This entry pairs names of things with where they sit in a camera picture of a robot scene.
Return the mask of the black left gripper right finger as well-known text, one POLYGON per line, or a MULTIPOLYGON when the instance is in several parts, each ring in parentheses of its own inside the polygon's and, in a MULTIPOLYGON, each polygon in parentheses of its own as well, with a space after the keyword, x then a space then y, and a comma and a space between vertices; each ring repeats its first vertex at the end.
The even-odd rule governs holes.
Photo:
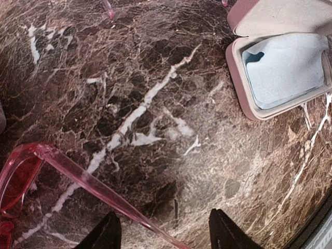
POLYGON ((262 249, 221 209, 211 210, 209 231, 212 249, 262 249))

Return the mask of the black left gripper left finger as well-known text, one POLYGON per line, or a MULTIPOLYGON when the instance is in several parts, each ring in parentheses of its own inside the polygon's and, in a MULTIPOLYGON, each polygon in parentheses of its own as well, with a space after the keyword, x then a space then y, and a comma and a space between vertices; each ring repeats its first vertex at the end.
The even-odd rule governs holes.
POLYGON ((109 212, 74 249, 121 249, 122 227, 115 212, 109 212))

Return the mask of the pink frame sunglasses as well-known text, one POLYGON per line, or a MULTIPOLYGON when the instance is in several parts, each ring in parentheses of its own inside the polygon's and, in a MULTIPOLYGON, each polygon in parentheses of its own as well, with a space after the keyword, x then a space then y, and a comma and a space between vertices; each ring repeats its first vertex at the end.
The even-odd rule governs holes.
POLYGON ((1 214, 3 216, 14 217, 21 211, 24 196, 44 163, 48 163, 75 184, 174 246, 188 247, 161 230, 123 197, 47 143, 23 144, 10 153, 1 171, 1 214))

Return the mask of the light blue cleaning cloth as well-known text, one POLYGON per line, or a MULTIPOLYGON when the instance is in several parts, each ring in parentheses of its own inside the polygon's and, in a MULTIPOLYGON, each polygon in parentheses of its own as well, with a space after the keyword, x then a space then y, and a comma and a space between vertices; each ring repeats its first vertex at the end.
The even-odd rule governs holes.
POLYGON ((324 35, 290 33, 244 50, 242 62, 255 104, 271 109, 321 87, 322 54, 328 48, 324 35))

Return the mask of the pink glasses case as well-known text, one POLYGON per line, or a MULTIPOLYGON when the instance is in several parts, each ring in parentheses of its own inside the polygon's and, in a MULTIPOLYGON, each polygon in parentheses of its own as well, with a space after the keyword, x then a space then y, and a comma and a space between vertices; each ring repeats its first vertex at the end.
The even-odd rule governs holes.
POLYGON ((254 101, 242 62, 242 53, 262 40, 290 34, 331 35, 331 1, 236 1, 227 21, 237 36, 226 49, 226 61, 246 117, 267 120, 331 90, 331 45, 322 54, 324 84, 271 109, 261 109, 254 101))

